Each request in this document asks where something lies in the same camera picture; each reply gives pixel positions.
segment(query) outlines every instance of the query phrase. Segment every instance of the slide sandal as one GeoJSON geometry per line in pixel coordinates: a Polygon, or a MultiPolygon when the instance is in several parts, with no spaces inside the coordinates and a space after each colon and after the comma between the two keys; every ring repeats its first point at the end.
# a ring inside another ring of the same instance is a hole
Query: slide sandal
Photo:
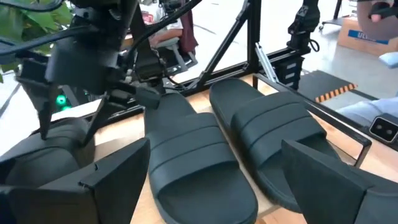
{"type": "Polygon", "coordinates": [[[397,223],[397,183],[295,141],[282,142],[282,157],[287,182],[308,224],[397,223]]]}
{"type": "Polygon", "coordinates": [[[227,79],[210,88],[210,103],[263,193],[280,206],[300,212],[282,170],[282,140],[298,141],[338,158],[326,131],[301,105],[302,100],[288,92],[264,96],[242,80],[227,79]]]}
{"type": "Polygon", "coordinates": [[[37,187],[74,172],[94,161],[94,138],[80,147],[89,125],[85,119],[65,118],[51,124],[47,140],[39,130],[0,156],[0,179],[5,184],[37,187]]]}
{"type": "Polygon", "coordinates": [[[171,93],[157,110],[145,111],[144,122],[150,187],[167,223],[256,221],[256,196],[213,114],[198,114],[171,93]]]}

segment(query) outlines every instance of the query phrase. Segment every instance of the wooden surface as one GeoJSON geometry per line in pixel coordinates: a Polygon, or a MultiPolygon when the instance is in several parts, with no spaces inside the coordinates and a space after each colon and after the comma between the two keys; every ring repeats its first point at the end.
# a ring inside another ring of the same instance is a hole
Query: wooden surface
{"type": "MultiPolygon", "coordinates": [[[[248,83],[251,83],[251,76],[245,77],[244,80],[248,83]]],[[[275,89],[263,82],[259,83],[259,90],[265,95],[276,92],[275,89]]],[[[187,99],[197,112],[211,111],[211,106],[208,99],[208,91],[190,96],[187,99]]],[[[87,105],[82,105],[77,108],[62,111],[61,113],[55,114],[53,118],[56,119],[65,116],[82,116],[84,114],[93,112],[97,106],[98,102],[88,103],[87,105]]],[[[349,156],[357,158],[361,150],[360,144],[320,118],[316,116],[314,117],[327,131],[327,139],[333,143],[336,148],[341,149],[340,151],[338,150],[338,152],[339,155],[343,157],[343,160],[348,163],[352,163],[352,161],[349,161],[349,156]]],[[[144,121],[141,114],[104,127],[100,129],[95,136],[97,144],[96,159],[101,159],[102,157],[143,136],[144,121]]],[[[398,182],[398,152],[390,149],[374,139],[371,140],[373,142],[372,147],[369,150],[368,156],[365,158],[361,168],[368,172],[372,172],[398,182]]],[[[257,186],[253,184],[252,179],[247,174],[246,177],[250,181],[259,201],[259,217],[264,217],[262,220],[259,219],[257,221],[258,223],[305,223],[303,216],[300,214],[292,213],[284,209],[278,209],[276,211],[278,207],[271,204],[270,201],[268,201],[268,199],[266,199],[266,197],[260,193],[257,186]]],[[[141,196],[131,223],[163,223],[154,204],[147,180],[141,192],[141,196]]]]}

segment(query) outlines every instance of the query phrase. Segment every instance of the white floor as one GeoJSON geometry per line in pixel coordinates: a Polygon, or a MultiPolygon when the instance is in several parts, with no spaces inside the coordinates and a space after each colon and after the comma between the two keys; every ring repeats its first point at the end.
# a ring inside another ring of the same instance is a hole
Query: white floor
{"type": "MultiPolygon", "coordinates": [[[[302,0],[262,1],[261,45],[266,52],[279,50],[290,39],[287,33],[302,0]]],[[[195,37],[199,42],[199,64],[188,72],[197,73],[207,66],[212,55],[235,22],[243,0],[203,0],[194,10],[195,37]]],[[[321,21],[331,19],[335,1],[320,1],[321,21]]],[[[342,14],[349,12],[343,7],[342,14]]],[[[306,55],[303,68],[309,71],[323,70],[336,77],[358,84],[358,90],[377,98],[393,97],[398,91],[398,74],[382,65],[377,57],[336,46],[339,27],[326,25],[323,32],[315,31],[312,38],[319,42],[321,51],[306,55]]],[[[217,69],[246,60],[247,27],[241,29],[217,69]]],[[[0,85],[0,106],[5,102],[16,82],[7,75],[0,85]]],[[[353,93],[345,93],[325,104],[338,109],[365,100],[353,93]]],[[[0,154],[28,136],[38,127],[35,109],[27,95],[20,89],[8,109],[0,118],[0,154]]]]}

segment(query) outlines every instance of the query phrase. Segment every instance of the cable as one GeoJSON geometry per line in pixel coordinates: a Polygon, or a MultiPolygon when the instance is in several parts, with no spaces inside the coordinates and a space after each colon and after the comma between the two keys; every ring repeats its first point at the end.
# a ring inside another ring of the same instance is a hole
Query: cable
{"type": "Polygon", "coordinates": [[[190,2],[186,3],[182,6],[179,10],[175,13],[171,14],[169,17],[164,19],[163,21],[158,22],[152,28],[145,31],[137,40],[134,41],[127,56],[125,58],[126,68],[131,68],[134,63],[134,51],[138,48],[140,44],[142,44],[146,39],[148,39],[151,35],[155,34],[157,31],[163,29],[165,26],[171,24],[173,21],[178,19],[179,17],[183,16],[189,10],[192,10],[197,4],[199,4],[201,0],[191,0],[190,2]]]}
{"type": "Polygon", "coordinates": [[[316,40],[313,40],[313,39],[310,39],[310,46],[311,46],[312,50],[315,51],[315,52],[319,52],[319,50],[321,48],[319,46],[318,42],[316,40]]]}
{"type": "Polygon", "coordinates": [[[72,37],[72,36],[81,35],[81,34],[89,34],[89,33],[98,32],[98,31],[99,30],[93,26],[78,26],[78,27],[69,28],[67,30],[57,32],[56,34],[46,35],[44,37],[39,37],[34,40],[30,40],[28,42],[24,42],[24,43],[21,43],[21,44],[12,46],[12,47],[8,47],[6,49],[1,49],[0,56],[14,54],[14,53],[20,52],[21,50],[29,50],[34,47],[38,47],[40,45],[55,42],[57,40],[64,39],[67,37],[72,37]]]}
{"type": "Polygon", "coordinates": [[[40,3],[24,4],[24,3],[19,3],[18,1],[15,0],[0,0],[0,6],[3,5],[8,7],[14,7],[32,12],[50,12],[61,7],[63,1],[64,0],[54,0],[48,4],[40,4],[40,3]]]}

